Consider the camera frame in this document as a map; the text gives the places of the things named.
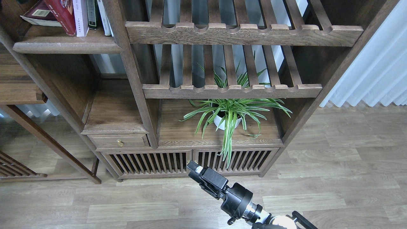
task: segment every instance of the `slatted cabinet door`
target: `slatted cabinet door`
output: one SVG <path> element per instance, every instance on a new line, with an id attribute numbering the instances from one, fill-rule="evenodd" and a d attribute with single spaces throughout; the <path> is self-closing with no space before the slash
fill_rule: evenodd
<path id="1" fill-rule="evenodd" d="M 190 150 L 102 152 L 121 179 L 187 176 Z"/>
<path id="2" fill-rule="evenodd" d="M 233 149 L 229 167 L 219 156 L 221 150 L 193 150 L 192 159 L 203 167 L 210 167 L 220 174 L 260 174 L 279 148 Z"/>

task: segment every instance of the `wooden shelf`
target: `wooden shelf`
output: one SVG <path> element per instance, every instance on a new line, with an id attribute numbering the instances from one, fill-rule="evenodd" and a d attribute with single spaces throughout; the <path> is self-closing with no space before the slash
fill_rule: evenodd
<path id="1" fill-rule="evenodd" d="M 146 134 L 127 79 L 104 79 L 82 134 Z"/>
<path id="2" fill-rule="evenodd" d="M 14 44 L 19 53 L 97 54 L 121 53 L 122 49 L 111 36 L 105 36 L 103 28 L 89 30 L 86 37 L 69 36 L 62 27 L 33 25 L 22 41 Z"/>
<path id="3" fill-rule="evenodd" d="M 153 1 L 149 22 L 126 22 L 131 43 L 240 44 L 292 46 L 353 46 L 363 32 L 360 26 L 332 25 L 320 0 L 309 0 L 320 27 L 305 24 L 295 0 L 284 0 L 291 26 L 277 24 L 270 0 L 261 0 L 263 27 L 250 24 L 244 1 L 234 1 L 236 25 L 221 23 L 219 3 L 208 1 L 209 23 L 192 23 L 191 1 L 181 2 L 180 22 L 162 23 L 164 1 Z"/>
<path id="4" fill-rule="evenodd" d="M 161 64 L 160 84 L 144 84 L 143 92 L 146 98 L 158 99 L 214 99 L 214 98 L 313 98 L 317 97 L 322 90 L 321 84 L 303 84 L 295 64 L 294 56 L 289 46 L 282 46 L 285 62 L 289 70 L 288 80 L 292 86 L 281 84 L 277 72 L 271 46 L 263 46 L 263 53 L 269 74 L 271 87 L 260 85 L 258 82 L 256 66 L 251 46 L 243 46 L 249 87 L 237 85 L 233 51 L 231 45 L 224 45 L 225 65 L 228 86 L 218 87 L 214 82 L 214 64 L 212 59 L 212 47 L 205 45 L 203 48 L 205 85 L 196 88 L 192 82 L 191 45 L 184 45 L 183 82 L 179 87 L 170 85 L 170 72 L 172 68 L 171 58 L 163 59 Z M 164 45 L 162 56 L 171 56 L 171 45 Z"/>
<path id="5" fill-rule="evenodd" d="M 214 124 L 208 125 L 205 135 L 201 138 L 202 132 L 195 135 L 197 123 L 200 116 L 184 121 L 176 121 L 191 112 L 195 108 L 186 99 L 166 99 L 162 103 L 162 116 L 159 149 L 220 149 L 222 148 L 223 131 L 216 130 Z M 282 147 L 277 124 L 273 112 L 263 113 L 267 117 L 261 120 L 261 135 L 250 140 L 242 126 L 238 126 L 233 134 L 233 147 L 235 148 L 270 148 Z M 247 132 L 258 134 L 257 123 L 249 118 L 246 119 Z"/>
<path id="6" fill-rule="evenodd" d="M 13 56 L 0 45 L 0 105 L 45 103 L 46 97 Z"/>

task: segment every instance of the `floor board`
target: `floor board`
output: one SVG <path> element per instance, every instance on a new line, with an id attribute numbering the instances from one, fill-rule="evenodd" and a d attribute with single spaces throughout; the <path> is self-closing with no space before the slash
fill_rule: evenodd
<path id="1" fill-rule="evenodd" d="M 227 178 L 251 190 L 253 201 L 272 214 L 297 210 L 321 229 L 405 229 L 406 117 L 405 106 L 319 108 L 263 178 Z M 91 161 L 61 118 L 37 121 L 74 155 Z M 13 122 L 0 125 L 0 150 L 38 169 L 72 172 Z M 46 163 L 41 156 L 49 158 Z M 98 176 L 101 185 L 86 179 L 0 183 L 0 228 L 250 228 L 241 220 L 228 226 L 222 201 L 188 177 L 117 183 L 103 165 Z"/>

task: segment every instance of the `black knob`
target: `black knob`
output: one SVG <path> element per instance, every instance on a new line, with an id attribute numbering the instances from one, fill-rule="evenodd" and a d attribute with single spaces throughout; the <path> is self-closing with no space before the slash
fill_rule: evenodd
<path id="1" fill-rule="evenodd" d="M 236 221 L 236 218 L 230 218 L 229 220 L 228 220 L 228 225 L 232 225 L 234 222 Z"/>

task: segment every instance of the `spider plant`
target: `spider plant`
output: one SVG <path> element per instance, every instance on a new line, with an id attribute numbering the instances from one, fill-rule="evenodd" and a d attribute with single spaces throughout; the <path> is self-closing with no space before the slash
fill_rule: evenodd
<path id="1" fill-rule="evenodd" d="M 220 68 L 225 73 L 225 75 L 227 75 L 226 70 L 222 67 Z M 266 69 L 263 69 L 262 71 L 258 72 L 257 76 L 259 77 L 265 70 Z M 222 78 L 217 75 L 216 72 L 214 72 L 214 79 L 215 83 L 220 88 L 224 88 L 228 85 L 227 79 L 222 80 Z M 237 83 L 242 87 L 249 87 L 249 78 L 247 72 L 238 76 Z M 179 121 L 188 120 L 195 115 L 202 113 L 201 118 L 198 121 L 195 135 L 202 127 L 203 137 L 206 127 L 214 122 L 215 117 L 217 115 L 223 115 L 220 124 L 216 128 L 216 131 L 219 129 L 219 126 L 222 123 L 225 123 L 225 132 L 223 135 L 222 150 L 220 156 L 222 157 L 223 161 L 227 159 L 226 168 L 229 168 L 230 161 L 232 159 L 232 135 L 239 118 L 242 118 L 242 126 L 246 134 L 252 137 L 250 139 L 255 139 L 260 135 L 261 132 L 259 118 L 267 120 L 267 118 L 264 115 L 258 113 L 258 111 L 270 111 L 269 108 L 277 108 L 283 110 L 289 117 L 291 117 L 290 113 L 292 113 L 289 109 L 281 105 L 284 104 L 281 99 L 208 99 L 189 101 L 193 106 L 197 107 L 197 109 L 184 115 L 184 119 Z M 258 134 L 247 133 L 246 118 L 248 117 L 253 119 L 257 123 L 259 129 Z"/>

